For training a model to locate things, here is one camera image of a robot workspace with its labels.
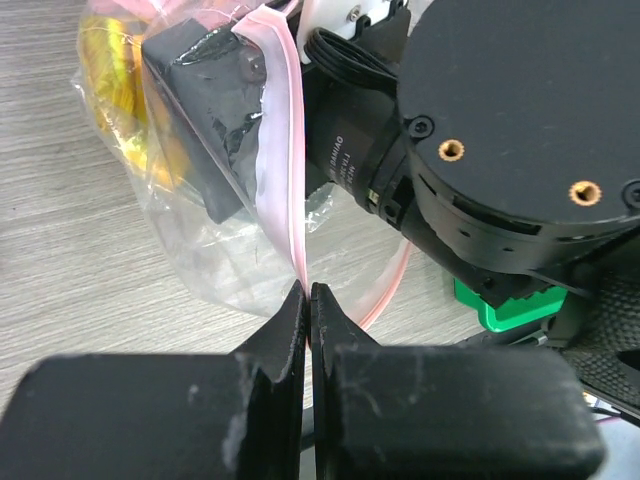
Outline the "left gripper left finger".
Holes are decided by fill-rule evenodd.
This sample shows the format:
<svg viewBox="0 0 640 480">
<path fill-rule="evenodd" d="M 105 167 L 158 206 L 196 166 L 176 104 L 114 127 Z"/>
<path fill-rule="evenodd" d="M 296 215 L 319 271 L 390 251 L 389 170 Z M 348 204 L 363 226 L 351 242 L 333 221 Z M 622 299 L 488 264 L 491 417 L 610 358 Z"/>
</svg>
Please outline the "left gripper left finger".
<svg viewBox="0 0 640 480">
<path fill-rule="evenodd" d="M 227 354 L 48 357 L 1 419 L 5 479 L 295 479 L 306 295 Z"/>
</svg>

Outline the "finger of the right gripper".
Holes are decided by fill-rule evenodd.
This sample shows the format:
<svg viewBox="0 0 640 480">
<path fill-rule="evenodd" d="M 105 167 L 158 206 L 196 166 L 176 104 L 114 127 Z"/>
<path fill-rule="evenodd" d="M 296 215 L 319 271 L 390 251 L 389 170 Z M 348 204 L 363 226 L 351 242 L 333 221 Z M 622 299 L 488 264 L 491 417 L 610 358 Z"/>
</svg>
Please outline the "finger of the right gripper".
<svg viewBox="0 0 640 480">
<path fill-rule="evenodd" d="M 187 179 L 217 225 L 251 203 L 267 80 L 265 56 L 231 22 L 206 26 L 189 14 L 154 21 L 141 47 L 158 129 L 187 155 Z"/>
</svg>

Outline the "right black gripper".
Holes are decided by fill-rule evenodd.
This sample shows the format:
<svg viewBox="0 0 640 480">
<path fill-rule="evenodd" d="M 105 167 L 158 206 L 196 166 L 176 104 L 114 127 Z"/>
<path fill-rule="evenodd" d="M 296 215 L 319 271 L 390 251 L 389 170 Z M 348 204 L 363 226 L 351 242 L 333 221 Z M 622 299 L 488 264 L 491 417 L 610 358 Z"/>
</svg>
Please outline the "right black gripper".
<svg viewBox="0 0 640 480">
<path fill-rule="evenodd" d="M 308 149 L 326 142 L 347 100 L 369 92 L 395 98 L 412 17 L 407 1 L 296 1 L 287 17 L 301 61 Z"/>
</svg>

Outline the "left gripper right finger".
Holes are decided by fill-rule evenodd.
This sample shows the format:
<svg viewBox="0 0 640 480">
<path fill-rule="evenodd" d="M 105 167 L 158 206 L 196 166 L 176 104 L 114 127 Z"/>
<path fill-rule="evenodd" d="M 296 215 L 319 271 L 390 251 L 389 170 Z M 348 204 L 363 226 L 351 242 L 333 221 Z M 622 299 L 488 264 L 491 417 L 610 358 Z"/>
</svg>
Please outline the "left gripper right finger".
<svg viewBox="0 0 640 480">
<path fill-rule="evenodd" d="M 383 346 L 310 295 L 320 479 L 587 479 L 606 446 L 571 367 L 539 347 Z"/>
</svg>

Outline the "clear zip top bag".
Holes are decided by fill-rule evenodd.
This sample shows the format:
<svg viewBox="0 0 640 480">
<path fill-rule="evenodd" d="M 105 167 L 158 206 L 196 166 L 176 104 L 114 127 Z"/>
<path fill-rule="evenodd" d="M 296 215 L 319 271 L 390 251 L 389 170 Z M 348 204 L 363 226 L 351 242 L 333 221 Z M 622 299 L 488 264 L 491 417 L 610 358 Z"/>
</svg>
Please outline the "clear zip top bag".
<svg viewBox="0 0 640 480">
<path fill-rule="evenodd" d="M 130 176 L 170 263 L 196 296 L 269 315 L 290 285 L 324 282 L 368 327 L 404 275 L 410 244 L 376 243 L 331 167 L 311 161 L 311 31 L 345 38 L 406 21 L 387 1 L 90 1 L 76 86 Z"/>
</svg>

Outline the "yellow fake banana bunch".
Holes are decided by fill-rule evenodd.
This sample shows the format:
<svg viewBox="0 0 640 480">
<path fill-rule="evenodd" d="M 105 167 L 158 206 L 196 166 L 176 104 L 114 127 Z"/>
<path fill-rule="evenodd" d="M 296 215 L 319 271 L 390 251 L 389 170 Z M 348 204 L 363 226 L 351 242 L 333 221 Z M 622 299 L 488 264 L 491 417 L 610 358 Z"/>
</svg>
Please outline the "yellow fake banana bunch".
<svg viewBox="0 0 640 480">
<path fill-rule="evenodd" d="M 148 175 L 161 188 L 175 191 L 185 184 L 187 155 L 175 136 L 165 149 L 149 146 L 141 51 L 146 27 L 131 14 L 90 13 L 81 19 L 80 84 L 87 110 L 121 162 L 132 173 Z"/>
</svg>

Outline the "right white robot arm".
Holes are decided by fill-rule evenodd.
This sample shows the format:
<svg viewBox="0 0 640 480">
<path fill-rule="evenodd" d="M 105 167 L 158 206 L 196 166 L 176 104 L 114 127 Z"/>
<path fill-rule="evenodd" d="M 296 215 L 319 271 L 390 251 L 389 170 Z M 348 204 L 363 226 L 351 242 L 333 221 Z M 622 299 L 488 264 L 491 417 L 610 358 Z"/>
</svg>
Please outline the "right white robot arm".
<svg viewBox="0 0 640 480">
<path fill-rule="evenodd" d="M 305 281 L 336 185 L 492 306 L 639 283 L 635 1 L 191 2 L 141 47 L 159 229 L 199 285 Z"/>
</svg>

